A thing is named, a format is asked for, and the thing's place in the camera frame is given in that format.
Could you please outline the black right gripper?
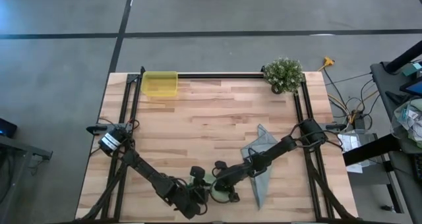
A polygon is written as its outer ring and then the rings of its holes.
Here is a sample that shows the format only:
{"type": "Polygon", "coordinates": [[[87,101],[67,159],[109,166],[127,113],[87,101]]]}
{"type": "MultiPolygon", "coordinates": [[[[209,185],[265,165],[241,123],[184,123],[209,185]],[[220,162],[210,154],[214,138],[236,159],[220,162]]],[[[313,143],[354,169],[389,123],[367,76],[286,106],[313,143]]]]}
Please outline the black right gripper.
{"type": "Polygon", "coordinates": [[[228,197],[227,201],[221,201],[221,203],[239,202],[240,197],[236,193],[234,186],[245,178],[245,165],[238,164],[228,167],[226,162],[216,161],[212,174],[216,178],[212,185],[214,190],[223,192],[228,197]]]}

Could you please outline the green microfiber towel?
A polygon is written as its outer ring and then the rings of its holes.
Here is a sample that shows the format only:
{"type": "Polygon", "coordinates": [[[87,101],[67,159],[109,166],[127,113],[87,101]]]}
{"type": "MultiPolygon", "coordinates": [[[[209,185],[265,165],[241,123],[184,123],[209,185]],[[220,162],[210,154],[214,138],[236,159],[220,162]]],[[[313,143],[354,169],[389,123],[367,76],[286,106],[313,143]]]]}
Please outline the green microfiber towel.
{"type": "Polygon", "coordinates": [[[216,190],[214,181],[216,180],[216,177],[212,174],[206,173],[204,176],[205,183],[209,189],[210,197],[218,203],[228,203],[229,202],[229,192],[227,191],[219,191],[216,190]]]}

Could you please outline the grey microfiber towel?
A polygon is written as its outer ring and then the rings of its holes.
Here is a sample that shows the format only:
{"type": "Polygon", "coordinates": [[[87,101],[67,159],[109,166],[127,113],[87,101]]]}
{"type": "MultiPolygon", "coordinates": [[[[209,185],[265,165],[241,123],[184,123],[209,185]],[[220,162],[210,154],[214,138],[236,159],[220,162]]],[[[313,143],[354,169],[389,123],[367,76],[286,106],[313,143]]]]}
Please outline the grey microfiber towel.
{"type": "MultiPolygon", "coordinates": [[[[262,126],[258,125],[258,138],[240,149],[243,159],[255,152],[264,152],[274,146],[278,141],[262,126]]],[[[250,178],[253,194],[255,196],[258,210],[261,210],[268,193],[272,166],[257,177],[250,178]]]]}

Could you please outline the yellow translucent plastic basket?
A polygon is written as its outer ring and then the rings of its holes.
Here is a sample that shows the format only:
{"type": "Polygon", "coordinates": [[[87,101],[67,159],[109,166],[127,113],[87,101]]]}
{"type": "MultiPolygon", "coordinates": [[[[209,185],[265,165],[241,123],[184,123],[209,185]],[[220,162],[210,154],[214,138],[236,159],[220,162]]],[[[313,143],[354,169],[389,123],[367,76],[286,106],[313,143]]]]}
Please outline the yellow translucent plastic basket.
{"type": "Polygon", "coordinates": [[[142,75],[141,91],[149,97],[177,95],[178,73],[175,71],[146,71],[142,75]]]}

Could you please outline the small potted green plant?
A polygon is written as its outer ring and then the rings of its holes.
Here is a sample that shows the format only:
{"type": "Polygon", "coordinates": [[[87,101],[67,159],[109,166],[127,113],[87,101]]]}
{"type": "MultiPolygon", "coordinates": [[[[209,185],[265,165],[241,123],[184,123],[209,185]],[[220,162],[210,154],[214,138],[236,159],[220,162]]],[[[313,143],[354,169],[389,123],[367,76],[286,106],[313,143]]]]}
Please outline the small potted green plant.
{"type": "Polygon", "coordinates": [[[297,94],[305,75],[298,60],[279,57],[261,68],[265,81],[273,94],[297,94]]]}

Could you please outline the clear plastic bin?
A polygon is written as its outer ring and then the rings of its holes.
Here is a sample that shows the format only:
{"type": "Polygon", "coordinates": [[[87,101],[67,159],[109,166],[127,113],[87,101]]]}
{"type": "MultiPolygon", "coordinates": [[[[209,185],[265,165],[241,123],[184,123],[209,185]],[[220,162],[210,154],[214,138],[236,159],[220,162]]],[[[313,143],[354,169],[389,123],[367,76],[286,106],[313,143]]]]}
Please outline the clear plastic bin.
{"type": "MultiPolygon", "coordinates": [[[[360,148],[361,146],[375,140],[375,136],[373,133],[367,132],[366,130],[362,129],[340,133],[338,135],[338,138],[342,142],[343,153],[346,153],[356,148],[360,148]]],[[[375,162],[369,160],[361,161],[359,163],[361,164],[362,168],[375,164],[375,162]]]]}

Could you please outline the power strip on floor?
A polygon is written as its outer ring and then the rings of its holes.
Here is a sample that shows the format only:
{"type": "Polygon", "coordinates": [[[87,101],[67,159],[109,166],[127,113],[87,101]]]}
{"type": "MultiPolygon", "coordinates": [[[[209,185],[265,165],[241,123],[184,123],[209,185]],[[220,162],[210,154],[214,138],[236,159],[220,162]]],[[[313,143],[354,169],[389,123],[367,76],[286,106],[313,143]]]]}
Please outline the power strip on floor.
{"type": "Polygon", "coordinates": [[[365,130],[365,118],[362,112],[358,111],[353,115],[352,127],[354,130],[365,130]]]}

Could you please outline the yellow plug on floor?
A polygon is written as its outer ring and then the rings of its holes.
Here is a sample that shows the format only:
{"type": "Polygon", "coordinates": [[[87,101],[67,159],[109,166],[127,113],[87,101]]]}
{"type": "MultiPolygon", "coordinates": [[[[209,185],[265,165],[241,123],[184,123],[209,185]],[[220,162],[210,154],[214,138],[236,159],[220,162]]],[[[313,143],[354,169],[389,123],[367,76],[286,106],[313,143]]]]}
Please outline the yellow plug on floor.
{"type": "Polygon", "coordinates": [[[331,58],[330,58],[330,57],[328,57],[328,56],[325,56],[325,57],[324,57],[324,60],[323,60],[323,64],[322,64],[322,66],[318,69],[318,71],[320,72],[320,71],[322,71],[323,69],[325,69],[326,67],[333,66],[334,64],[335,64],[335,60],[331,59],[331,58]]]}

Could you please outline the grey metal cart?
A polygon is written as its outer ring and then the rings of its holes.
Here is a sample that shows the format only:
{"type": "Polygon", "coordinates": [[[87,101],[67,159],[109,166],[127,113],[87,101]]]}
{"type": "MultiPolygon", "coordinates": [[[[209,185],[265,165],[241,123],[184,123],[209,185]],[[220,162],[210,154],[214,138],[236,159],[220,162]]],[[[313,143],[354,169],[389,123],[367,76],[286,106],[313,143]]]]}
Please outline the grey metal cart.
{"type": "Polygon", "coordinates": [[[19,189],[22,176],[29,168],[34,155],[40,156],[43,160],[50,160],[53,152],[36,146],[28,145],[18,140],[0,136],[0,148],[12,151],[13,158],[11,168],[11,181],[7,186],[6,195],[0,199],[0,224],[7,224],[11,211],[17,203],[17,189],[19,189]]]}

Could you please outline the grey side table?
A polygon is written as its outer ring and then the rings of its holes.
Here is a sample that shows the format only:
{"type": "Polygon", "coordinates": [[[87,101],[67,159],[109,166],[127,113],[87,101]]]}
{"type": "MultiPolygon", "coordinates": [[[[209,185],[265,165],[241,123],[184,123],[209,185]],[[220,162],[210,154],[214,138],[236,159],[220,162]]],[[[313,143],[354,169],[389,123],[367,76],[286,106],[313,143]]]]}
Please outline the grey side table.
{"type": "MultiPolygon", "coordinates": [[[[392,118],[394,110],[398,108],[398,104],[393,102],[387,96],[387,93],[391,92],[399,96],[406,96],[407,93],[400,91],[400,86],[411,80],[404,75],[398,74],[399,70],[392,74],[387,73],[384,67],[388,63],[381,62],[371,65],[371,73],[388,117],[392,118]]],[[[415,176],[411,173],[411,156],[413,154],[422,154],[422,148],[418,148],[416,143],[408,138],[397,139],[401,150],[388,152],[388,156],[391,163],[398,169],[395,172],[396,178],[413,224],[422,224],[422,184],[418,183],[415,176]]]]}

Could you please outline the black device with light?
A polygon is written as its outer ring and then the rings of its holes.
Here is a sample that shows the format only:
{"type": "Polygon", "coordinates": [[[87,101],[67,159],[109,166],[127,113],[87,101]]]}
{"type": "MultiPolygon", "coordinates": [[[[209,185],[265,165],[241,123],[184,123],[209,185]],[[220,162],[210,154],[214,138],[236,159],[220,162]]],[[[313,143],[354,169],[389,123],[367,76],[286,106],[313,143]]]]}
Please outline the black device with light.
{"type": "Polygon", "coordinates": [[[17,128],[15,124],[0,118],[0,136],[14,138],[17,128]]]}

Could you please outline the black keyboard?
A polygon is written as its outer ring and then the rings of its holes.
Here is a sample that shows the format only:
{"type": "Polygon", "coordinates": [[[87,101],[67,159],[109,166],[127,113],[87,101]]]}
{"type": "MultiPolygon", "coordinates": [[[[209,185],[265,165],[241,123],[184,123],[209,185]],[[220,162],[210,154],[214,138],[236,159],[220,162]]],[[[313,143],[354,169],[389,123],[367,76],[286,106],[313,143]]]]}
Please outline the black keyboard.
{"type": "Polygon", "coordinates": [[[422,184],[422,154],[413,154],[411,157],[415,179],[422,184]]]}

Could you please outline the tablet with blue screen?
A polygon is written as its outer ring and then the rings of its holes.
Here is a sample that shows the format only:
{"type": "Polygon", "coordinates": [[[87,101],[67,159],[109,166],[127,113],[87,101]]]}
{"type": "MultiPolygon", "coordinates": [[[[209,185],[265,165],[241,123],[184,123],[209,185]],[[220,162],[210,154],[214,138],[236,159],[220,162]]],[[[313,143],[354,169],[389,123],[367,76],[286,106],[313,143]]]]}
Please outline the tablet with blue screen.
{"type": "Polygon", "coordinates": [[[422,80],[414,80],[400,86],[400,91],[422,97],[422,80]]]}

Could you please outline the teal box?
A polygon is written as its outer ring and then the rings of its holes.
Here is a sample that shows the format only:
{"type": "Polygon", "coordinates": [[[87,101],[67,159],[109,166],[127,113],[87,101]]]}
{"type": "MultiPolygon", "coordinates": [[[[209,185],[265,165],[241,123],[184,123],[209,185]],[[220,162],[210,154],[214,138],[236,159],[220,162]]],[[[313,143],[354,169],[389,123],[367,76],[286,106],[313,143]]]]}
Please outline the teal box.
{"type": "Polygon", "coordinates": [[[404,76],[411,76],[420,70],[422,70],[422,65],[420,63],[408,63],[403,66],[402,74],[404,76]]]}

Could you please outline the black aluminium table frame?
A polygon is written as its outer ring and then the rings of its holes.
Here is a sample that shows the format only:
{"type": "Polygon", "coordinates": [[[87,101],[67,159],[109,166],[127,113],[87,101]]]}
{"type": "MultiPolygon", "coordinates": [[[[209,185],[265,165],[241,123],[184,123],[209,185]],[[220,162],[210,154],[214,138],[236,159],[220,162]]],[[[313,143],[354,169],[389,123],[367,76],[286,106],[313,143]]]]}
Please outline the black aluminium table frame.
{"type": "Polygon", "coordinates": [[[306,72],[297,94],[273,94],[261,72],[178,73],[177,95],[149,97],[142,93],[142,75],[109,76],[100,110],[104,125],[122,124],[132,132],[135,150],[160,173],[190,183],[192,166],[212,174],[216,161],[240,164],[240,149],[258,138],[262,125],[277,141],[294,125],[314,119],[328,141],[315,148],[297,148],[272,162],[266,201],[258,210],[249,178],[237,183],[236,203],[218,203],[210,195],[204,215],[187,219],[167,205],[152,185],[134,169],[106,198],[94,219],[83,217],[106,189],[121,166],[118,157],[98,152],[88,161],[75,215],[76,224],[129,223],[327,223],[359,222],[351,191],[342,142],[323,128],[331,118],[320,72],[306,72]]]}

